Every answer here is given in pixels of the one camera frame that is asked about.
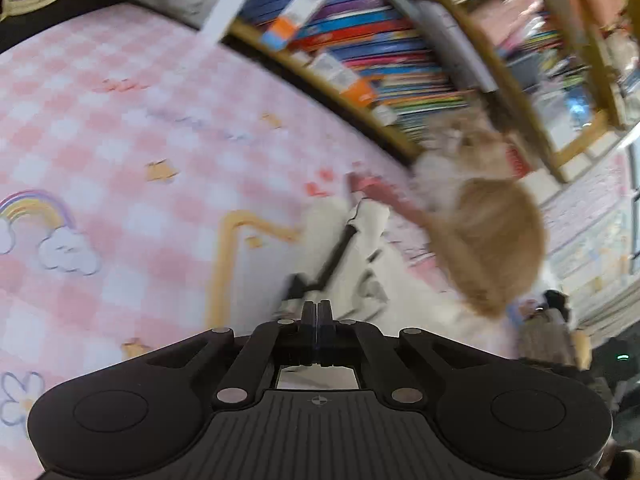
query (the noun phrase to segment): crosshair logo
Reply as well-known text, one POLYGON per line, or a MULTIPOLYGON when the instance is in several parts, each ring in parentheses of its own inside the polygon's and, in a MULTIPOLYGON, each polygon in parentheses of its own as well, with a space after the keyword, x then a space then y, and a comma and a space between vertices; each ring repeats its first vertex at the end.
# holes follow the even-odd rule
POLYGON ((321 406, 324 406, 326 403, 328 403, 329 399, 318 395, 318 396, 315 396, 313 399, 311 399, 311 402, 314 406, 317 406, 318 408, 320 408, 321 406))

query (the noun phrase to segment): cloud print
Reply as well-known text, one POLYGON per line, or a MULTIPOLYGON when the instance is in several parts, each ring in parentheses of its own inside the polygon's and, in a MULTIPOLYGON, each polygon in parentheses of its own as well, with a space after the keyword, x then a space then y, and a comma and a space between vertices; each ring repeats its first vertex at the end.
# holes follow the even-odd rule
POLYGON ((11 224, 5 218, 0 218, 0 254, 7 254, 14 245, 15 235, 11 224))
POLYGON ((47 269, 77 270, 85 276, 97 272, 100 259, 84 235, 66 226, 53 231, 38 247, 40 262, 47 269))

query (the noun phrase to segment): cat's body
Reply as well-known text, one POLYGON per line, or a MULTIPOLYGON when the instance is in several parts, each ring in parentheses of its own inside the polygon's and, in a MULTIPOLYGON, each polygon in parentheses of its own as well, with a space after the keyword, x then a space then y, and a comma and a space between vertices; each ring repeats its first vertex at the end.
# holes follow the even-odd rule
POLYGON ((507 144, 482 110, 439 114, 430 133, 414 188, 442 228, 426 227, 434 252, 471 307, 500 316, 536 281, 545 256, 542 215, 513 179, 507 144))

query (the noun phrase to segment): rainbow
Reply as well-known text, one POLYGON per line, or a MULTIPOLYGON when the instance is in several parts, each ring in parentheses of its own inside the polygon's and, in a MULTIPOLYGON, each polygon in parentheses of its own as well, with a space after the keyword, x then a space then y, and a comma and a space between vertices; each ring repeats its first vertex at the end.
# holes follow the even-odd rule
POLYGON ((8 196, 0 202, 0 218, 9 224, 23 215, 39 216, 52 231, 62 226, 74 227, 74 220, 66 206, 41 189, 29 189, 8 196))

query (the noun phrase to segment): black electronic device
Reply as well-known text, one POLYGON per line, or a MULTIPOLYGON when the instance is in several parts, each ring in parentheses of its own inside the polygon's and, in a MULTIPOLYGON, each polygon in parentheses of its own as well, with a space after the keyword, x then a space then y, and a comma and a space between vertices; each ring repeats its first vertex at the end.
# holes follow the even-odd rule
POLYGON ((586 480, 611 418, 578 381, 321 301, 62 383, 28 430, 43 480, 586 480), (311 364, 352 368, 360 389, 276 389, 311 364))

